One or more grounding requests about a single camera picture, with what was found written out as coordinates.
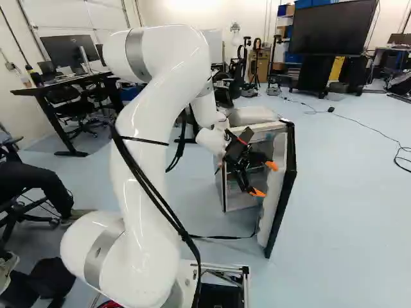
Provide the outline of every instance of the sneaker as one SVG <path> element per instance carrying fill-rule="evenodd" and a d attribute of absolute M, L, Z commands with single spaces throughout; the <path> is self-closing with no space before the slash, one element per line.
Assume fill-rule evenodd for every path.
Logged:
<path fill-rule="evenodd" d="M 80 217 L 90 213 L 94 212 L 95 210 L 71 210 L 71 216 L 68 218 L 64 218 L 60 222 L 60 226 L 62 227 L 68 227 L 72 223 L 74 223 L 77 219 Z"/>
<path fill-rule="evenodd" d="M 0 258 L 0 294 L 2 294 L 10 284 L 10 273 L 19 261 L 19 256 L 12 252 L 7 252 L 6 257 Z"/>

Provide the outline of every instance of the blue bin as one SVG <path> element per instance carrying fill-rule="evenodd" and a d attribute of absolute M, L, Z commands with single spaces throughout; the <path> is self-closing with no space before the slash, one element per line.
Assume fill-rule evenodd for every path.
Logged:
<path fill-rule="evenodd" d="M 285 29 L 285 38 L 290 39 L 292 33 L 293 33 L 293 25 L 287 26 Z"/>
<path fill-rule="evenodd" d="M 338 0 L 312 0 L 313 6 L 338 3 Z"/>
<path fill-rule="evenodd" d="M 302 60 L 302 55 L 296 55 L 295 53 L 289 53 L 288 51 L 285 52 L 285 62 L 302 63 Z"/>
<path fill-rule="evenodd" d="M 287 4 L 279 5 L 277 16 L 285 16 L 287 12 Z"/>
<path fill-rule="evenodd" d="M 294 2 L 294 5 L 296 10 L 299 8 L 309 8 L 313 6 L 313 0 L 298 0 Z"/>

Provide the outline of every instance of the desk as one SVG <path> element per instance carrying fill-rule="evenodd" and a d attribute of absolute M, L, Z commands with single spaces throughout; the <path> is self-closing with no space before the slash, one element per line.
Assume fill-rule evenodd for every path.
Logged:
<path fill-rule="evenodd" d="M 402 59 L 399 59 L 400 63 L 398 63 L 398 69 L 402 69 L 402 67 L 404 66 L 404 62 L 407 61 L 408 55 L 411 53 L 411 48 L 376 47 L 374 63 L 372 65 L 378 67 L 385 66 L 387 59 L 386 57 L 384 57 L 384 54 L 387 52 L 398 53 L 401 55 Z"/>
<path fill-rule="evenodd" d="M 121 109 L 123 109 L 123 103 L 121 102 L 120 94 L 116 87 L 116 81 L 119 78 L 109 78 L 109 76 L 112 76 L 111 72 L 86 74 L 86 75 L 81 75 L 77 78 L 71 78 L 68 80 L 58 81 L 54 84 L 46 85 L 44 87 L 12 90 L 11 93 L 13 93 L 14 95 L 18 95 L 18 96 L 34 96 L 36 98 L 37 103 L 39 103 L 41 109 L 43 110 L 47 118 L 49 119 L 49 122 L 51 123 L 51 125 L 53 125 L 53 128 L 57 132 L 57 135 L 61 138 L 61 140 L 63 141 L 63 143 L 68 149 L 68 151 L 58 151 L 55 153 L 55 155 L 86 157 L 88 153 L 77 151 L 75 147 L 73 146 L 73 143 L 71 143 L 69 136 L 66 134 L 66 132 L 60 125 L 60 122 L 54 112 L 54 108 L 45 99 L 45 95 L 48 91 L 53 90 L 56 87 L 59 87 L 61 85 L 76 85 L 76 84 L 81 85 L 82 83 L 85 83 L 88 81 L 95 81 L 95 82 L 100 81 L 100 82 L 103 82 L 104 87 L 108 90 L 109 98 L 111 100 L 111 103 L 114 106 L 114 109 L 116 110 L 117 113 L 120 113 Z"/>

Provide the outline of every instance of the black desk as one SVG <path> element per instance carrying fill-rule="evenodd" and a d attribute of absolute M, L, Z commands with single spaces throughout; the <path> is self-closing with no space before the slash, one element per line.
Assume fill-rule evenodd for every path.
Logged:
<path fill-rule="evenodd" d="M 61 85 L 81 85 L 85 82 L 100 81 L 104 84 L 104 87 L 108 90 L 109 98 L 111 100 L 111 103 L 114 106 L 114 109 L 116 110 L 117 113 L 120 113 L 121 109 L 123 109 L 123 102 L 121 101 L 120 93 L 116 87 L 116 81 L 119 78 L 109 78 L 109 76 L 112 76 L 111 72 L 87 74 L 87 75 L 79 76 L 77 78 L 62 80 L 60 82 L 57 82 L 51 85 L 46 85 L 44 87 L 12 90 L 11 93 L 13 93 L 14 95 L 20 95 L 20 96 L 34 96 L 36 98 L 41 109 L 43 110 L 47 118 L 49 119 L 49 122 L 51 123 L 51 125 L 53 125 L 53 128 L 57 132 L 58 136 L 61 138 L 61 140 L 63 141 L 63 143 L 69 150 L 69 151 L 56 152 L 55 155 L 86 157 L 88 153 L 77 151 L 76 148 L 73 146 L 73 143 L 71 143 L 69 136 L 65 133 L 62 126 L 60 125 L 60 122 L 58 121 L 58 118 L 54 112 L 54 108 L 45 99 L 45 95 L 48 91 L 53 90 L 54 88 L 59 87 Z"/>

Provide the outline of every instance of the computer monitor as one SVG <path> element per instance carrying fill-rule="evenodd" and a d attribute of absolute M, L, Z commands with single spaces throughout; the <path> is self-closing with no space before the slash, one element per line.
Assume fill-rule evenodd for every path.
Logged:
<path fill-rule="evenodd" d="M 56 74 L 56 68 L 52 61 L 37 62 L 43 75 Z"/>
<path fill-rule="evenodd" d="M 405 34 L 401 33 L 393 33 L 390 38 L 388 39 L 388 44 L 402 44 L 405 39 Z"/>
<path fill-rule="evenodd" d="M 100 57 L 101 64 L 103 66 L 107 66 L 107 64 L 104 61 L 104 57 L 103 57 L 103 44 L 96 44 L 96 49 L 98 52 L 98 56 Z"/>
<path fill-rule="evenodd" d="M 376 0 L 297 9 L 289 51 L 301 55 L 360 55 L 375 10 Z"/>
<path fill-rule="evenodd" d="M 83 46 L 88 61 L 100 59 L 90 35 L 61 35 L 40 39 L 55 67 L 69 66 L 74 73 L 84 73 L 80 46 Z"/>

